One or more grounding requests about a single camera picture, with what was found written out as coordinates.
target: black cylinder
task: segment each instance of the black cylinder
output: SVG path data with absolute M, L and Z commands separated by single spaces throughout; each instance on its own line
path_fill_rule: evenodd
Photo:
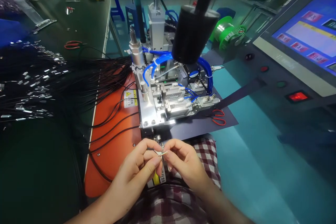
M 197 15 L 194 6 L 181 6 L 171 52 L 173 58 L 183 64 L 196 63 L 219 17 L 211 9 L 205 15 Z

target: checkered fabric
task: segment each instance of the checkered fabric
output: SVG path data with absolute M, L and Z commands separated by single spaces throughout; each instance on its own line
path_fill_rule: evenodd
M 188 143 L 194 146 L 213 183 L 221 188 L 215 141 L 201 137 Z M 173 169 L 167 175 L 167 183 L 145 190 L 132 209 L 118 223 L 200 224 L 210 222 L 202 201 L 194 195 L 181 179 L 180 174 Z

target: red button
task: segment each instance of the red button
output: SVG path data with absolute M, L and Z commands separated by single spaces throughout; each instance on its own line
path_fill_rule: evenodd
M 308 99 L 308 97 L 302 93 L 302 92 L 298 92 L 298 93 L 295 93 L 295 94 L 291 94 L 290 96 L 288 96 L 289 99 L 291 99 L 293 102 L 298 102 L 298 101 L 302 101 L 302 100 L 306 100 Z
M 268 66 L 262 66 L 261 68 L 260 68 L 260 71 L 261 72 L 267 72 L 269 70 L 269 67 Z

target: wire spool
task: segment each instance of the wire spool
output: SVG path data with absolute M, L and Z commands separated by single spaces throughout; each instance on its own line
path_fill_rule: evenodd
M 245 37 L 246 27 L 243 25 L 234 26 L 233 18 L 230 16 L 220 19 L 213 30 L 210 41 L 217 40 L 219 49 L 223 50 L 229 45 L 238 46 Z

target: blue chair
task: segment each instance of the blue chair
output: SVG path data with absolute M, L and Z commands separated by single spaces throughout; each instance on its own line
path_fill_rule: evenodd
M 119 0 L 114 0 L 114 1 L 116 2 L 115 4 L 116 4 L 117 7 L 116 8 L 111 8 L 110 14 L 111 14 L 112 21 L 114 21 L 113 16 L 120 16 L 121 20 L 123 22 L 125 22 L 125 16 L 124 16 L 123 11 L 120 7 Z
M 140 37 L 140 28 L 138 23 L 138 15 L 137 10 L 135 8 L 135 4 L 131 4 L 125 7 L 126 9 L 126 21 L 128 27 L 128 33 L 130 32 L 130 25 L 134 26 L 135 34 L 137 37 Z M 147 33 L 147 22 L 144 8 L 142 7 L 142 15 L 143 15 L 143 26 L 145 28 L 145 33 Z
M 235 18 L 236 12 L 230 8 L 218 8 L 217 12 L 220 14 L 220 19 L 226 16 Z

